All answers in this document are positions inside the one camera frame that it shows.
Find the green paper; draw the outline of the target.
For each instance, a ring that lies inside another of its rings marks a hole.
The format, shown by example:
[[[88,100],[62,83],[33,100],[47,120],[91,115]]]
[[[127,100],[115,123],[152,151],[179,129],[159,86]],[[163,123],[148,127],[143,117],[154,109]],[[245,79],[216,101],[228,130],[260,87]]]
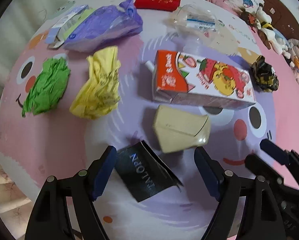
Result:
[[[45,60],[41,73],[23,103],[22,117],[26,113],[38,115],[55,109],[67,88],[70,73],[64,57]]]

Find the plush toy pile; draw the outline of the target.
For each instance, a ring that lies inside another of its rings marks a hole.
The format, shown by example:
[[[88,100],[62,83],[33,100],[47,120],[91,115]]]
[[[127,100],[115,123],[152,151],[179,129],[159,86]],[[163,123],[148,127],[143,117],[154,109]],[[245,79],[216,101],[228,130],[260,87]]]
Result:
[[[282,38],[276,38],[272,18],[263,11],[263,4],[259,3],[256,12],[246,11],[246,7],[239,7],[241,10],[240,18],[248,24],[252,31],[257,30],[263,44],[267,49],[273,49],[278,55],[283,55],[286,59],[291,58],[288,46]]]

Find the pink bed sheet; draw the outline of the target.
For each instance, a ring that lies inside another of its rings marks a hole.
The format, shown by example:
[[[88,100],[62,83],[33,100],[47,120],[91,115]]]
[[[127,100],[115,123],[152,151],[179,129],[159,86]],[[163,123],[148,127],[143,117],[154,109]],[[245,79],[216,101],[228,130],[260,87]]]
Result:
[[[251,153],[285,174],[286,168],[260,149],[260,141],[270,139],[280,148],[299,154],[299,85],[292,70],[284,58],[268,50],[240,18],[205,0],[198,0],[197,6],[210,10],[221,21],[220,35],[211,46],[203,46],[199,55],[249,70],[249,63],[243,57],[218,50],[219,47],[234,50],[237,45],[249,44],[258,47],[259,54],[274,68],[279,80],[278,90],[272,93],[262,92],[253,84],[256,103],[247,108],[197,107],[199,113],[208,115],[211,121],[206,151],[223,168],[244,176],[250,175],[244,161]]]

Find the purple plastic bag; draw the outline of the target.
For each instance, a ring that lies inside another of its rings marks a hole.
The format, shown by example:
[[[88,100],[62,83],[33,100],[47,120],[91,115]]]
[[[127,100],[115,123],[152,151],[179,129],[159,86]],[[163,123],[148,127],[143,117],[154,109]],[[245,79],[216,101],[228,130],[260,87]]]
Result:
[[[66,38],[64,49],[90,53],[106,43],[143,30],[143,20],[133,0],[94,10]]]

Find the beige small carton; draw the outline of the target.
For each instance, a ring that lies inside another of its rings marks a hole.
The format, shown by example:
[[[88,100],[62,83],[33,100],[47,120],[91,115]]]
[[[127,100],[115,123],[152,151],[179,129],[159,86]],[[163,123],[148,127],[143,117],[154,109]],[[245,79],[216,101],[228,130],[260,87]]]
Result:
[[[163,153],[204,146],[208,143],[211,122],[208,115],[197,115],[160,105],[156,111],[153,129]]]

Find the cream floral curtain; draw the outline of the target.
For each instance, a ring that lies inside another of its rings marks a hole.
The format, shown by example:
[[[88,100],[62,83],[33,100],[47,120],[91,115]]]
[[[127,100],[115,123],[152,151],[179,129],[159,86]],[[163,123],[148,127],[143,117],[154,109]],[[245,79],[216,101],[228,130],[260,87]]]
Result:
[[[96,121],[69,111],[88,79],[86,54],[50,50],[44,38],[65,12],[76,5],[93,8],[124,0],[12,0],[0,19],[0,62],[10,67],[0,98],[0,164],[19,190],[35,201],[47,176],[73,175],[105,144],[128,140],[126,120],[117,109]],[[49,57],[66,57],[71,74],[56,109],[22,115],[26,86],[40,74]]]

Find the yellow paper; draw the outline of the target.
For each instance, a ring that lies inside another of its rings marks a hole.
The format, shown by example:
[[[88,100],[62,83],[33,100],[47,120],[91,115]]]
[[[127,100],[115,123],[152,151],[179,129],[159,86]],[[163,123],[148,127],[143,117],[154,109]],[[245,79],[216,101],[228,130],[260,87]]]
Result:
[[[118,94],[118,47],[110,46],[89,55],[89,79],[79,90],[69,111],[79,118],[95,120],[116,109]]]

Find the cartoon printed tablecloth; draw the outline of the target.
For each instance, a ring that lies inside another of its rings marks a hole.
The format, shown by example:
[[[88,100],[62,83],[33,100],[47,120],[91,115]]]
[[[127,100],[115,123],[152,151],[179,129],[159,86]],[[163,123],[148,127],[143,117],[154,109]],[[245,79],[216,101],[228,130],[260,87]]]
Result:
[[[197,1],[182,0],[182,4],[197,6]],[[159,104],[152,99],[152,75],[145,62],[154,61],[160,49],[177,50],[178,36],[173,28],[167,26],[168,12],[140,10],[139,14],[143,19],[142,32],[117,42],[121,61],[118,87],[121,99],[117,109],[122,110],[126,120],[124,132],[128,140],[122,145],[105,144],[100,147],[96,155],[88,158],[84,168],[108,145],[121,149],[144,140],[157,154],[161,153],[152,128]],[[246,60],[260,55],[258,47],[249,44],[243,43],[235,48]],[[200,114],[197,106],[182,106],[182,110]],[[113,172],[104,194],[95,202],[97,213],[111,239],[199,239],[207,228],[217,202],[209,196],[196,168],[193,149],[160,156],[183,186],[169,187],[143,202],[137,202],[118,174]],[[295,185],[287,169],[282,175],[286,183]]]

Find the black gold wrapper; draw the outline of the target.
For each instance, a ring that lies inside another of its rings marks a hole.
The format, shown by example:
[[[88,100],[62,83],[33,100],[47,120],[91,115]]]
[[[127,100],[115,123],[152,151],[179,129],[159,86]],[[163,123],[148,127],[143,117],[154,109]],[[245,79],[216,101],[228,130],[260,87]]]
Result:
[[[252,63],[250,71],[254,77],[256,85],[263,92],[272,93],[278,90],[278,77],[274,68],[265,62],[264,56],[258,56],[258,58]]]

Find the lavender white carton box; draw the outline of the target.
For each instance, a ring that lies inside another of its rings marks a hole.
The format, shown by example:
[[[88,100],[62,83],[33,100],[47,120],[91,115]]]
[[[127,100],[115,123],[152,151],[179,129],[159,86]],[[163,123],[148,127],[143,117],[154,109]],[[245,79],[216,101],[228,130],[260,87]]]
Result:
[[[89,9],[87,4],[78,5],[60,18],[48,32],[45,39],[45,43],[48,45],[47,47],[52,49],[59,48],[66,40],[65,33],[78,22],[82,13],[87,9]]]

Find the red strawberry juice carton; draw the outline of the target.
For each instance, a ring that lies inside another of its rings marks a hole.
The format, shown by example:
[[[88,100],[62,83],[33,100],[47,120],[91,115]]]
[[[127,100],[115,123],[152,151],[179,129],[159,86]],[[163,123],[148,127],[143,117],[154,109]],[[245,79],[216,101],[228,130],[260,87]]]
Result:
[[[152,72],[152,95],[159,102],[243,109],[256,103],[249,73],[230,64],[180,51],[158,50]]]

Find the clear plastic bottle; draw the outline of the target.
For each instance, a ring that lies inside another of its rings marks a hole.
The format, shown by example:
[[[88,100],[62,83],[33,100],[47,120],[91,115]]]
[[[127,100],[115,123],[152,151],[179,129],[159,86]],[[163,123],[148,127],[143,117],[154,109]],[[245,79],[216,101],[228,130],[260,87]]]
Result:
[[[194,5],[183,5],[170,16],[181,44],[183,52],[199,54],[203,46],[212,44],[220,32],[216,16],[210,10],[203,10]]]

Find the red envelope packet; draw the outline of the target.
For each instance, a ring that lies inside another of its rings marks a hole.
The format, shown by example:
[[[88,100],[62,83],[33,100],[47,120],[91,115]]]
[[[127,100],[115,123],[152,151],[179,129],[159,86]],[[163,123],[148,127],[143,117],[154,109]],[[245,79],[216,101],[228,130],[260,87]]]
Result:
[[[181,5],[181,0],[135,0],[136,9],[151,9],[173,12]]]

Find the light green wipes pack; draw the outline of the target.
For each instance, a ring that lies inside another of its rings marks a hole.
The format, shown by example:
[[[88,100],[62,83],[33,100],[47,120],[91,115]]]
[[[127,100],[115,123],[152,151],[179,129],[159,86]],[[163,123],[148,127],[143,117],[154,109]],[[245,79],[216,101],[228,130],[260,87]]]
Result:
[[[93,12],[95,11],[94,8],[85,9],[77,18],[77,20],[71,25],[71,27],[65,31],[63,34],[64,40],[66,40],[69,35],[85,20],[87,19]]]

